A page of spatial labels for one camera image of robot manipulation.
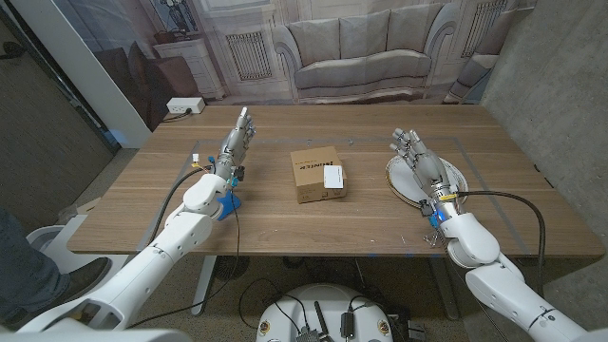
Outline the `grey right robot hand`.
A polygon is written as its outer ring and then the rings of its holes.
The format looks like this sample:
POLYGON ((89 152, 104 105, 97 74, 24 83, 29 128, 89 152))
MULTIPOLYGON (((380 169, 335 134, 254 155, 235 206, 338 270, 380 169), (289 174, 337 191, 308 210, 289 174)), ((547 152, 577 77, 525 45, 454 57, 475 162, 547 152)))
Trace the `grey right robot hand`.
POLYGON ((414 130, 396 128, 392 133, 394 143, 389 147, 408 165, 413 179, 428 196, 422 205, 425 216, 434 209, 439 221, 446 221, 460 214, 457 199, 439 157, 428 149, 414 130))

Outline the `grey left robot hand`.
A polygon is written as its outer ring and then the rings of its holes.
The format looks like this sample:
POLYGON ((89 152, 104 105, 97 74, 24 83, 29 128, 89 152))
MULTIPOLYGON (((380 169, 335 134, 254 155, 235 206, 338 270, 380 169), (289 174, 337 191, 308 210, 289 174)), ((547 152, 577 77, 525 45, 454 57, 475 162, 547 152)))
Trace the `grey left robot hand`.
POLYGON ((256 127, 248 108, 244 106, 237 117, 236 126, 229 131, 220 145, 215 174, 225 180, 231 178, 233 169, 245 159, 249 142, 256 134, 256 127))

